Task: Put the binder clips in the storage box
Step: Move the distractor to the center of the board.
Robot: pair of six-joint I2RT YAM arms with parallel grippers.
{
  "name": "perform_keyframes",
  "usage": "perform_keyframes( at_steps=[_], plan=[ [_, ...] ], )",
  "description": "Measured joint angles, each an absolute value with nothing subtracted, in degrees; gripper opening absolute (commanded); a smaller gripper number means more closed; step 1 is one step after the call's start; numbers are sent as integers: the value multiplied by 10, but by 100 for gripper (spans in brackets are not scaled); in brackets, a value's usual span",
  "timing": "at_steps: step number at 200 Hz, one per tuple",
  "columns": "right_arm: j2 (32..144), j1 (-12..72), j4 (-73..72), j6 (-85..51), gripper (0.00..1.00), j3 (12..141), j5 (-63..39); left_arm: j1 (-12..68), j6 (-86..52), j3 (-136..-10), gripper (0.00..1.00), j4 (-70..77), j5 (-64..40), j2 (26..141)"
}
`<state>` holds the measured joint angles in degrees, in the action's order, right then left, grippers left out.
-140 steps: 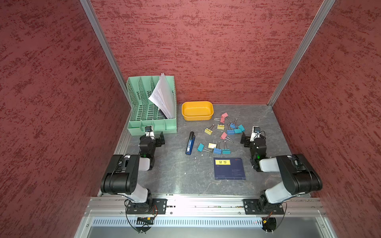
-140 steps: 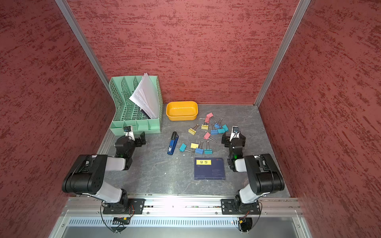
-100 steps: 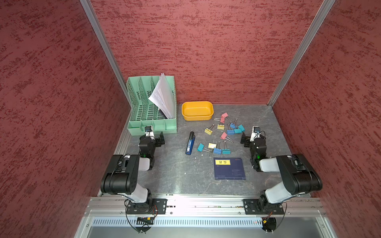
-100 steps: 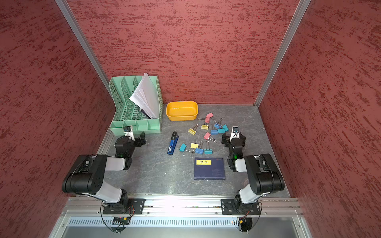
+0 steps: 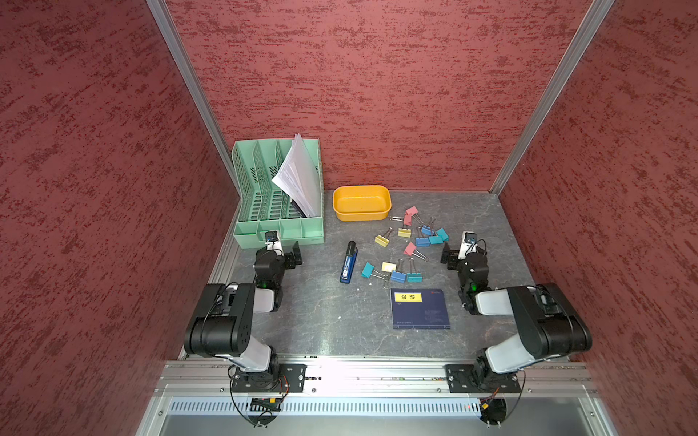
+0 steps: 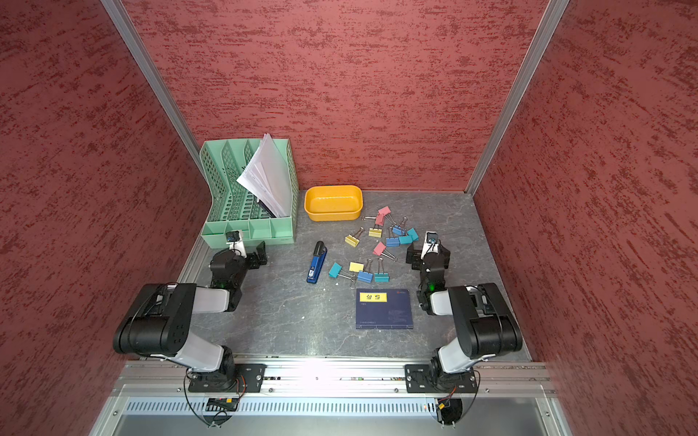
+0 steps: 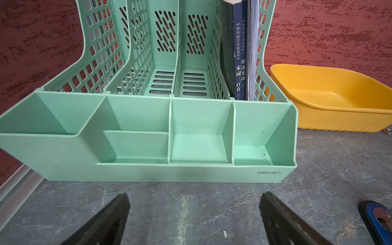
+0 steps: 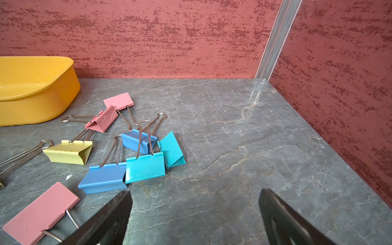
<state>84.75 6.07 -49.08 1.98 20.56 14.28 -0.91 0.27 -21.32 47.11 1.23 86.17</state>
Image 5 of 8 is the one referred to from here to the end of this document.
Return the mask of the pale yellow binder clip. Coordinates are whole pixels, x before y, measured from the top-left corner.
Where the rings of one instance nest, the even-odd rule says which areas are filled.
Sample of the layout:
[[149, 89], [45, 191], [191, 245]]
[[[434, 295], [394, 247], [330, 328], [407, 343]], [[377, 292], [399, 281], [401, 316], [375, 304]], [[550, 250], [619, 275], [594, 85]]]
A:
[[397, 265], [395, 263], [383, 262], [381, 265], [381, 271], [385, 273], [392, 273], [396, 270]]

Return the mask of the yellow plastic storage box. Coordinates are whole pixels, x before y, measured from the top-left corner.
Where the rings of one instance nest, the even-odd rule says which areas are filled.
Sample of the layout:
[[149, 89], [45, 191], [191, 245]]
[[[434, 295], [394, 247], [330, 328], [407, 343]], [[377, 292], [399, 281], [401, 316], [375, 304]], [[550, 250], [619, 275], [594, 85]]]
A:
[[342, 186], [333, 192], [333, 209], [342, 222], [382, 221], [392, 209], [391, 194], [382, 185]]

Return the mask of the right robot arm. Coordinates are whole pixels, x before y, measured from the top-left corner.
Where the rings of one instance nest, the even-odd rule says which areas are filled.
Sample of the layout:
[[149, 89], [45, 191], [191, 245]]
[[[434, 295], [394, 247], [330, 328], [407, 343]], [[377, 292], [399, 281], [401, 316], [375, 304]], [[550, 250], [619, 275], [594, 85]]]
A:
[[458, 250], [445, 245], [441, 263], [457, 272], [458, 296], [469, 314], [509, 316], [516, 324], [513, 336], [480, 350], [472, 364], [445, 367], [450, 392], [521, 392], [524, 368], [592, 348], [591, 331], [558, 285], [490, 288], [487, 253], [478, 243]]

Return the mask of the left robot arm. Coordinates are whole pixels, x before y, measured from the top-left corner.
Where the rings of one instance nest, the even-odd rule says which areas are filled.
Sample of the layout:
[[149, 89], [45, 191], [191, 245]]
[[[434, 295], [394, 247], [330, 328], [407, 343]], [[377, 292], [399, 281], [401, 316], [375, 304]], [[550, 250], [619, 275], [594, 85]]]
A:
[[256, 252], [251, 283], [206, 285], [185, 330], [185, 353], [231, 363], [232, 392], [290, 392], [276, 350], [256, 339], [252, 330], [256, 314], [280, 309], [285, 272], [302, 263], [299, 243], [287, 253], [275, 241]]

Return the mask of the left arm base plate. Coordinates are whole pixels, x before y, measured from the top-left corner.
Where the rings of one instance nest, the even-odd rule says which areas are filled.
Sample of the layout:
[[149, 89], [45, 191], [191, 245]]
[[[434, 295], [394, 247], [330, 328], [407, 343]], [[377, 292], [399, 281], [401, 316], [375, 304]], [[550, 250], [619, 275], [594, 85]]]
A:
[[307, 366], [298, 363], [279, 363], [266, 372], [236, 371], [230, 381], [234, 393], [300, 393], [305, 388]]

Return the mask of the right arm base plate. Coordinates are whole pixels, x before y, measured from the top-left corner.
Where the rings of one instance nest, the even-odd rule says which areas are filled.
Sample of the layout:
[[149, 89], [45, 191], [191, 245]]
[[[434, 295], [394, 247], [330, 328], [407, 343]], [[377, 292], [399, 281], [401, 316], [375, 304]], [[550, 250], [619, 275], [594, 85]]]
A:
[[513, 372], [497, 374], [480, 363], [445, 365], [445, 379], [451, 393], [487, 395], [521, 392], [518, 376]]

